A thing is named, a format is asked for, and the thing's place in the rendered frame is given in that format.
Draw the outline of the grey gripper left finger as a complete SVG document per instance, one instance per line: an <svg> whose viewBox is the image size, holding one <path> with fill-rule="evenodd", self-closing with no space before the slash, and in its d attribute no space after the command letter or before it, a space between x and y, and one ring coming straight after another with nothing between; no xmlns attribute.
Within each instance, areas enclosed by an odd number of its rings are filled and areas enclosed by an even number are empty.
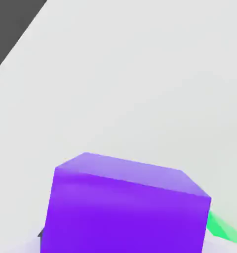
<svg viewBox="0 0 237 253"><path fill-rule="evenodd" d="M41 253L43 231L44 229L39 232L37 237L26 242L21 249L21 253Z"/></svg>

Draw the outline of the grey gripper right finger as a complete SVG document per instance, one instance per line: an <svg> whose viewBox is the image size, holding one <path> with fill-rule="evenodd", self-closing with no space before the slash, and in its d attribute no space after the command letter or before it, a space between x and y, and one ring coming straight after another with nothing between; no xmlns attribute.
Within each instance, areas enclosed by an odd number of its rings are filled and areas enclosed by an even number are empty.
<svg viewBox="0 0 237 253"><path fill-rule="evenodd" d="M214 236L206 229L202 253L237 253L237 243Z"/></svg>

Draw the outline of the small purple cube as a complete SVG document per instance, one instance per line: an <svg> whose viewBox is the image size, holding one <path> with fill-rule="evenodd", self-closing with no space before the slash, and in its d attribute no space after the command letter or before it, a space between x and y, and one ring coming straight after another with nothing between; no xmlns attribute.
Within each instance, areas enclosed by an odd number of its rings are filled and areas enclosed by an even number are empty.
<svg viewBox="0 0 237 253"><path fill-rule="evenodd" d="M40 253L201 253L210 204L181 170L83 153L54 170Z"/></svg>

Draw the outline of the small green cube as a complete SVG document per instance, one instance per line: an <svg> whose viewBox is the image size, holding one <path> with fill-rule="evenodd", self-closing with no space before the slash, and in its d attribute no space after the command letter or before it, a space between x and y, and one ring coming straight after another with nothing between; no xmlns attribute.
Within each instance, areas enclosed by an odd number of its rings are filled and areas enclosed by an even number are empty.
<svg viewBox="0 0 237 253"><path fill-rule="evenodd" d="M237 230L213 211L209 211L206 228L213 236L237 243Z"/></svg>

